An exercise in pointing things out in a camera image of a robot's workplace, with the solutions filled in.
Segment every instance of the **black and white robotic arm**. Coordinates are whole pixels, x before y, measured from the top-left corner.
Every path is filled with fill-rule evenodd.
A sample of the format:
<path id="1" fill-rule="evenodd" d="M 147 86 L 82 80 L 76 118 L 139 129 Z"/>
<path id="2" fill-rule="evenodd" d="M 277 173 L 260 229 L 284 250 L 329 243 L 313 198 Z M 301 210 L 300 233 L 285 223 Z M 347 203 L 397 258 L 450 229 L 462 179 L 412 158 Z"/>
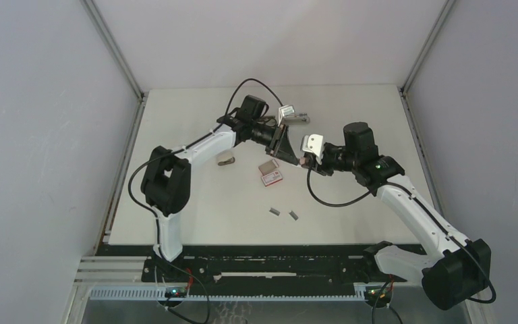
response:
<path id="1" fill-rule="evenodd" d="M 323 176 L 335 171 L 354 174 L 357 182 L 390 207 L 420 241 L 426 254 L 402 250 L 381 242 L 365 251 L 369 267 L 420 284 L 431 301 L 449 309 L 488 287 L 491 251 L 483 240 L 472 242 L 448 223 L 415 189 L 404 169 L 392 158 L 378 154 L 372 130 L 357 122 L 343 128 L 345 145 L 305 136 L 304 157 L 298 159 L 288 139 L 285 115 L 292 106 L 279 108 L 274 125 L 259 122 L 266 103 L 247 96 L 235 115 L 220 117 L 223 125 L 192 147 L 147 166 L 142 180 L 146 202 L 158 215 L 159 242 L 154 251 L 168 261 L 179 256 L 181 210 L 190 198 L 191 172 L 217 154 L 252 140 L 268 155 L 309 168 Z M 173 150 L 155 148 L 150 160 Z"/>

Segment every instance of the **white panel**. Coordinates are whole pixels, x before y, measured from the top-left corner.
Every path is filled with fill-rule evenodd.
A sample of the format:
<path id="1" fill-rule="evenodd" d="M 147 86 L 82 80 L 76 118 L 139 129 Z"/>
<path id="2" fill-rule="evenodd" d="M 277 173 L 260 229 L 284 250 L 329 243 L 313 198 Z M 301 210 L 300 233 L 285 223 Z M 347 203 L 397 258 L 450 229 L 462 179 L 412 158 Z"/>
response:
<path id="1" fill-rule="evenodd" d="M 410 95 L 446 216 L 492 249 L 496 323 L 518 323 L 518 1 L 458 1 Z"/>
<path id="2" fill-rule="evenodd" d="M 402 85 L 444 0 L 97 0 L 140 86 Z"/>
<path id="3" fill-rule="evenodd" d="M 396 86 L 281 86 L 273 90 L 283 103 L 294 105 L 297 112 L 306 112 L 311 118 L 310 124 L 292 126 L 289 131 L 296 155 L 302 156 L 299 146 L 306 134 L 324 134 L 327 141 L 343 144 L 344 125 L 368 122 L 380 152 L 398 160 L 415 187 L 430 200 Z M 232 92 L 232 88 L 150 91 L 127 179 L 154 147 L 187 144 L 207 132 L 223 114 Z M 257 87 L 241 90 L 233 106 L 239 106 L 247 94 L 277 106 L 266 90 Z M 235 147 L 233 154 L 234 164 L 219 167 L 211 159 L 192 175 L 192 194 L 181 215 L 184 244 L 417 242 L 377 198 L 369 196 L 350 207 L 329 208 L 309 195 L 305 169 L 280 162 L 283 181 L 265 188 L 258 169 L 270 159 L 264 146 L 245 142 Z M 133 185 L 134 194 L 142 201 L 143 174 L 138 174 Z M 330 203 L 349 201 L 366 191 L 351 173 L 337 172 L 333 177 L 313 174 L 312 186 Z M 281 214 L 269 213 L 271 207 Z M 289 215 L 291 210 L 297 213 L 297 221 Z M 152 214 L 135 205 L 125 191 L 110 244 L 153 244 L 154 232 Z"/>
<path id="4" fill-rule="evenodd" d="M 134 116 L 79 1 L 0 1 L 0 323 L 58 323 Z"/>

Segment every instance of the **red and white box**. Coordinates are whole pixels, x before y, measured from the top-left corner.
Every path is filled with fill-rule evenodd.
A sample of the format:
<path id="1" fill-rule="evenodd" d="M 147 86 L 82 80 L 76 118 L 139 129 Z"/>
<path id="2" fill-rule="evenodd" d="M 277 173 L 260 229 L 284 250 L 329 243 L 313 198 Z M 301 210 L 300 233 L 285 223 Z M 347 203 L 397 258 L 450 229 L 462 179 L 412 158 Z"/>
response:
<path id="1" fill-rule="evenodd" d="M 283 175 L 279 170 L 275 170 L 271 173 L 268 173 L 261 177 L 261 180 L 263 181 L 263 184 L 266 187 L 269 187 L 272 184 L 276 184 L 277 182 L 281 181 L 283 179 Z"/>

